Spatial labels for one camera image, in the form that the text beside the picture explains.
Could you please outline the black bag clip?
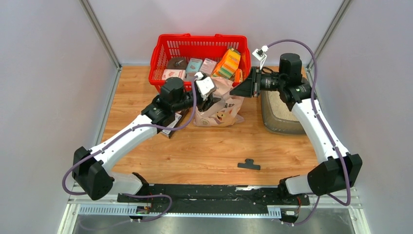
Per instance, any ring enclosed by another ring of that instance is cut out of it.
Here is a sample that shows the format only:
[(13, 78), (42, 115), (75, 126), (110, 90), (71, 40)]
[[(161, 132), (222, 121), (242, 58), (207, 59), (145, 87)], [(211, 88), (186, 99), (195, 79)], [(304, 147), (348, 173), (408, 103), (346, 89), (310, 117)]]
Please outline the black bag clip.
[(249, 170), (257, 170), (257, 171), (261, 169), (261, 166), (255, 164), (254, 160), (250, 158), (246, 158), (244, 163), (241, 163), (241, 162), (238, 163), (237, 167), (243, 168), (243, 169), (249, 169)]

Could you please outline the pink cat litter bag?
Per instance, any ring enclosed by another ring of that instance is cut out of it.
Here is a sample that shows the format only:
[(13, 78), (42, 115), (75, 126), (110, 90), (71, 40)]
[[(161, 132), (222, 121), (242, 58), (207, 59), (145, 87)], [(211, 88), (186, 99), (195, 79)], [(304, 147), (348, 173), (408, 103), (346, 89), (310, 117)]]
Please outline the pink cat litter bag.
[(227, 127), (244, 122), (238, 114), (244, 98), (230, 95), (233, 82), (222, 77), (213, 77), (212, 80), (217, 87), (213, 96), (221, 100), (205, 112), (197, 110), (193, 124), (198, 127)]

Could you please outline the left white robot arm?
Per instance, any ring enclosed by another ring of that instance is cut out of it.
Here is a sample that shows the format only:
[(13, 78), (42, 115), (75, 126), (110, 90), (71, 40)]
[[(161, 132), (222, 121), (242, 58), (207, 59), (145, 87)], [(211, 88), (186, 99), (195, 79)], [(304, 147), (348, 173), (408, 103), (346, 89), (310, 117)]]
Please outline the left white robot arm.
[(127, 127), (110, 139), (90, 149), (78, 148), (74, 153), (73, 165), (62, 179), (63, 190), (70, 195), (87, 195), (99, 200), (109, 194), (127, 194), (135, 201), (143, 202), (149, 196), (149, 189), (136, 175), (113, 173), (114, 165), (140, 143), (163, 130), (178, 131), (187, 126), (170, 128), (176, 112), (192, 108), (207, 111), (221, 101), (213, 93), (217, 87), (211, 77), (201, 72), (186, 91), (181, 78), (166, 79), (159, 94), (142, 110)]

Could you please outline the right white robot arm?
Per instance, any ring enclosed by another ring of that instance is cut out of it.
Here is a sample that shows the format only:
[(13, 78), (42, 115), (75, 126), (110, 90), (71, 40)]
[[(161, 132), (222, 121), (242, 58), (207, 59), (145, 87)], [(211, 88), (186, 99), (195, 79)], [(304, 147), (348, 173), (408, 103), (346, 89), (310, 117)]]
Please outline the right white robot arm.
[(280, 180), (278, 198), (292, 203), (298, 194), (329, 195), (354, 186), (362, 166), (358, 154), (351, 154), (340, 142), (321, 112), (310, 84), (303, 81), (302, 62), (297, 54), (280, 56), (277, 72), (253, 67), (247, 78), (230, 95), (256, 97), (261, 91), (277, 91), (280, 99), (300, 122), (318, 159), (318, 166), (306, 175)]

